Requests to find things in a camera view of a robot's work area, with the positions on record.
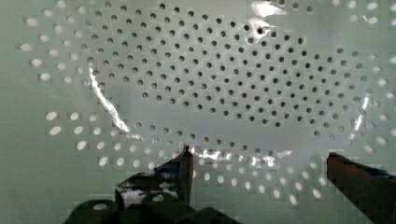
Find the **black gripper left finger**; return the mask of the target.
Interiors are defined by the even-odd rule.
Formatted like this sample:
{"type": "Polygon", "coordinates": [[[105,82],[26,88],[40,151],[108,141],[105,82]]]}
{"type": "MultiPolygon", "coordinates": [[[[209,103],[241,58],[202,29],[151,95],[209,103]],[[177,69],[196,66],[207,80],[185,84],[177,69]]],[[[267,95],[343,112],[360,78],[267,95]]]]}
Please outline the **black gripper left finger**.
{"type": "Polygon", "coordinates": [[[188,145],[170,161],[153,168],[151,173],[138,173],[115,188],[116,203],[126,209],[138,205],[151,193],[167,193],[189,203],[193,176],[193,155],[188,145]]]}

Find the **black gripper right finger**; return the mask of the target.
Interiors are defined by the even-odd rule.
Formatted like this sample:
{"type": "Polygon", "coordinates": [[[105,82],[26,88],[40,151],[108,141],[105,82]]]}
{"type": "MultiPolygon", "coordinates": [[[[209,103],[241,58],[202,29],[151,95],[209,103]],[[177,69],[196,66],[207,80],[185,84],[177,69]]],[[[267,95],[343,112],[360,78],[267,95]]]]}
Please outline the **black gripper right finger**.
{"type": "Polygon", "coordinates": [[[394,175],[335,152],[326,165],[327,178],[374,224],[395,224],[394,175]]]}

